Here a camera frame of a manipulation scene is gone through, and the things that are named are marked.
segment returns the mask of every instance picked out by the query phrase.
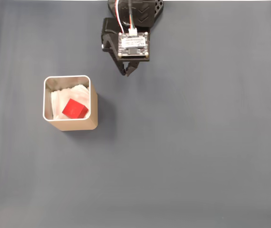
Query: container rim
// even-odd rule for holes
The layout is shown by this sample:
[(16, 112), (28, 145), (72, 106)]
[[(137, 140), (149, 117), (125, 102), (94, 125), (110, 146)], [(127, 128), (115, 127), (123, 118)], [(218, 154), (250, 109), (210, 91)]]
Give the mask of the container rim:
[[(64, 119), (64, 120), (49, 120), (45, 117), (45, 96), (46, 96), (46, 81), (50, 78), (59, 78), (59, 77), (86, 77), (89, 81), (89, 115), (87, 118), (80, 118), (80, 119)], [(86, 120), (91, 116), (91, 80), (87, 75), (69, 75), (69, 76), (49, 76), (44, 81), (44, 97), (43, 97), (43, 110), (42, 110), (43, 118), (48, 122), (57, 122), (57, 121), (78, 121), (78, 120)]]

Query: circuit board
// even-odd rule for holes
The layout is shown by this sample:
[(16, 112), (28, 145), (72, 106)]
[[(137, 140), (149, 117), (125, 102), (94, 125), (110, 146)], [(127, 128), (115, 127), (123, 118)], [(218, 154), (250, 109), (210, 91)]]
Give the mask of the circuit board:
[(119, 57), (149, 57), (148, 32), (139, 32), (137, 36), (129, 33), (118, 35), (118, 56)]

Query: white wire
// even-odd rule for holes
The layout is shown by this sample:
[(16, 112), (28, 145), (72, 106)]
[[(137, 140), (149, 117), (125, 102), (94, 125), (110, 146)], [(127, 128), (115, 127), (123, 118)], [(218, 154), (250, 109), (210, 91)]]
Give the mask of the white wire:
[(118, 24), (121, 27), (122, 33), (124, 33), (124, 29), (123, 29), (123, 26), (122, 26), (122, 23), (121, 23), (121, 20), (120, 20), (120, 15), (118, 14), (118, 1), (119, 0), (116, 0), (116, 19), (118, 21)]

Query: black 3d-printed mount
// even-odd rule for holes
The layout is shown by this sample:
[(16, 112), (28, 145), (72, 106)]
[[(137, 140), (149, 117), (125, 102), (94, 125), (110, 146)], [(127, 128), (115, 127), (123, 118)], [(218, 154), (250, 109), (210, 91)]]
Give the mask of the black 3d-printed mount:
[[(115, 15), (115, 0), (108, 0), (108, 7), (112, 14)], [(162, 0), (132, 0), (133, 19), (138, 32), (148, 32), (150, 34), (150, 28), (162, 13), (163, 7)], [(119, 12), (124, 30), (127, 30), (129, 27), (128, 0), (120, 0)], [(117, 54), (119, 32), (121, 32), (121, 28), (117, 19), (105, 18), (101, 34), (102, 49), (104, 52), (109, 52), (121, 74), (129, 76), (137, 69), (140, 62), (149, 61), (149, 57), (119, 57)]]

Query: gray backdrop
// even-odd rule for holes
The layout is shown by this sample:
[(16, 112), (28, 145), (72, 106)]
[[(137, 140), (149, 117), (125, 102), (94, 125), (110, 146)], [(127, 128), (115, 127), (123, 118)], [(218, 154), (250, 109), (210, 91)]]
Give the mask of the gray backdrop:
[[(120, 76), (106, 2), (0, 5), (0, 228), (271, 228), (271, 2), (166, 2)], [(88, 75), (99, 126), (42, 118)]]

